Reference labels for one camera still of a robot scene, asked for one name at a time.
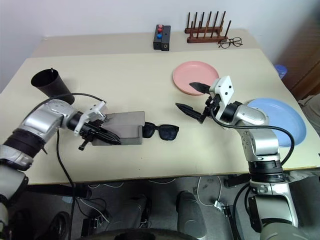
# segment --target blue plate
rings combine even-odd
[[[273,99],[273,98],[257,98],[248,104],[249,107],[259,108],[264,111],[269,117],[269,125],[283,128],[289,131],[295,145],[298,145],[305,140],[307,129],[304,120],[288,104]],[[279,146],[290,147],[290,138],[283,132],[273,130],[278,138]]]

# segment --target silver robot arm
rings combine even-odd
[[[229,76],[218,78],[212,86],[193,82],[197,91],[210,94],[203,113],[176,103],[186,115],[202,123],[213,113],[215,119],[229,126],[268,125],[268,116],[260,109],[240,102],[230,103],[234,93]],[[237,129],[249,165],[250,222],[261,240],[307,239],[298,229],[298,217],[288,182],[280,162],[279,143],[271,129]]]
[[[28,178],[22,171],[31,167],[40,150],[45,151],[45,144],[58,128],[68,128],[74,135],[81,135],[85,144],[92,142],[94,138],[119,144],[115,134],[99,128],[95,122],[105,119],[103,110],[104,101],[82,113],[65,101],[50,100],[30,113],[4,144],[0,145],[0,240],[9,239],[7,206],[28,184]]]

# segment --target floor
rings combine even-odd
[[[227,176],[220,176],[223,181]],[[170,179],[154,180],[168,182]],[[151,227],[161,229],[177,229],[176,197],[182,190],[196,193],[199,177],[180,177],[168,184],[157,184],[148,180],[126,181],[120,188],[112,188],[100,185],[92,189],[91,198],[103,198],[107,203],[107,210],[114,215],[119,206],[126,199],[137,195],[145,194],[152,199]],[[299,217],[301,229],[308,235],[310,240],[319,239],[320,235],[320,183],[318,177],[308,177],[299,182],[290,184],[296,211]],[[222,187],[220,201],[225,205],[232,205],[233,200],[240,186],[235,188]],[[212,204],[218,197],[220,183],[217,176],[204,176],[199,185],[199,196],[203,203]],[[247,213],[244,208],[244,196],[241,196],[237,204],[239,228],[243,232],[244,239],[258,240],[260,235],[252,230]],[[80,202],[85,213],[90,208]],[[41,234],[46,230],[50,221],[59,211],[70,212],[71,204],[62,200],[61,196],[47,195],[41,193],[25,192],[19,202],[10,209],[12,215],[15,210],[29,208],[32,211],[32,222],[37,233]],[[232,240],[228,218],[212,206],[201,205],[202,214],[205,219],[208,235],[207,240]],[[72,239],[81,236],[82,221],[84,216],[75,207]]]

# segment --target wooden rack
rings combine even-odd
[[[184,30],[184,32],[186,34],[189,34],[189,37],[186,40],[187,43],[189,43],[189,44],[218,43],[221,40],[228,39],[227,34],[228,34],[228,31],[229,31],[229,28],[230,28],[231,21],[229,21],[229,24],[228,24],[228,27],[226,29],[226,32],[225,32],[224,36],[221,36],[221,32],[222,32],[222,29],[223,29],[223,24],[224,24],[226,11],[224,11],[224,13],[222,15],[222,19],[221,19],[221,22],[220,22],[219,26],[216,26],[218,15],[219,15],[219,11],[217,11],[216,14],[215,14],[215,18],[214,18],[212,26],[209,26],[210,25],[211,14],[212,14],[212,12],[209,13],[208,20],[206,21],[205,26],[203,26],[204,16],[205,16],[205,12],[203,12],[201,20],[198,22],[198,27],[196,27],[196,25],[197,25],[197,15],[198,15],[198,12],[196,12],[195,16],[194,16],[194,21],[191,21],[191,26],[189,27],[189,23],[190,23],[190,12],[189,12],[189,14],[188,14],[188,22],[187,22],[187,25],[186,25],[186,29]]]

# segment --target white wall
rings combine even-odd
[[[226,10],[275,63],[319,0],[0,0],[0,92],[44,36],[182,31],[188,12]]]

